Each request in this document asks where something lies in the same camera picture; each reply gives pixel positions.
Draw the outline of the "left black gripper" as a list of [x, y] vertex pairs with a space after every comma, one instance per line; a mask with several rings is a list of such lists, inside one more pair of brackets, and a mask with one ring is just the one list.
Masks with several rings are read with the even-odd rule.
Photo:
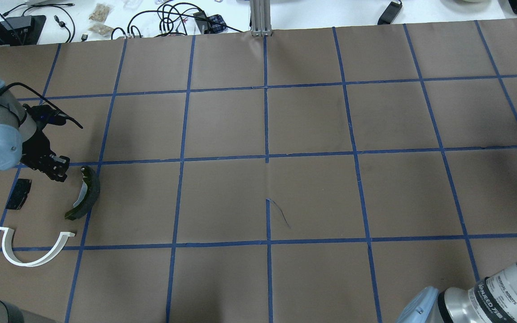
[[70, 158], [57, 156], [51, 151], [51, 143], [40, 129], [22, 144], [21, 163], [45, 173], [51, 180], [65, 182], [70, 167]]

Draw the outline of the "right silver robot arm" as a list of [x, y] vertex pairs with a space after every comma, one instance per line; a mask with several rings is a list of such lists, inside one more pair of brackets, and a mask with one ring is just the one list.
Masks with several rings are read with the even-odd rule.
[[424, 288], [398, 323], [517, 323], [517, 262], [468, 290]]

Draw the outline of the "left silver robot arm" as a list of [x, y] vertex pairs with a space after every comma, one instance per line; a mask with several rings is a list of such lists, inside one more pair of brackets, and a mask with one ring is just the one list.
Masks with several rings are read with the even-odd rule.
[[42, 105], [21, 103], [11, 91], [15, 86], [24, 84], [6, 84], [0, 79], [0, 171], [24, 164], [51, 180], [64, 182], [70, 159], [51, 150], [44, 128], [63, 126], [67, 121], [74, 122], [74, 118], [47, 98]]

